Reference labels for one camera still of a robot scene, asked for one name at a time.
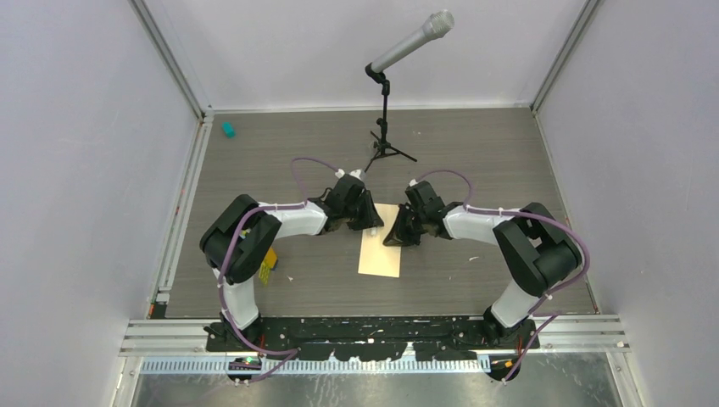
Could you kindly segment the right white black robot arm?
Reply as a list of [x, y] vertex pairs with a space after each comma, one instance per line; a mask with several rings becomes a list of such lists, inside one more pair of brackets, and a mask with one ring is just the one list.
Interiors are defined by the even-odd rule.
[[510, 210], [445, 203], [427, 181], [412, 181], [405, 194], [408, 201], [400, 205], [384, 245], [417, 246], [428, 235], [499, 248], [511, 281], [480, 323], [483, 336], [495, 348], [513, 342], [518, 328], [543, 301], [569, 285], [567, 278], [574, 270], [588, 268], [586, 245], [540, 203]]

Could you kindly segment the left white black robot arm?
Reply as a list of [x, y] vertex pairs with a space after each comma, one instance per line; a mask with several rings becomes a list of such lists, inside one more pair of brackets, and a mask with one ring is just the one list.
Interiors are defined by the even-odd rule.
[[202, 236], [199, 247], [217, 279], [227, 339], [237, 349], [249, 351], [259, 343], [254, 276], [274, 241], [320, 236], [341, 226], [372, 231], [384, 225], [365, 185], [365, 172], [339, 170], [336, 177], [334, 187], [300, 203], [261, 203], [242, 194]]

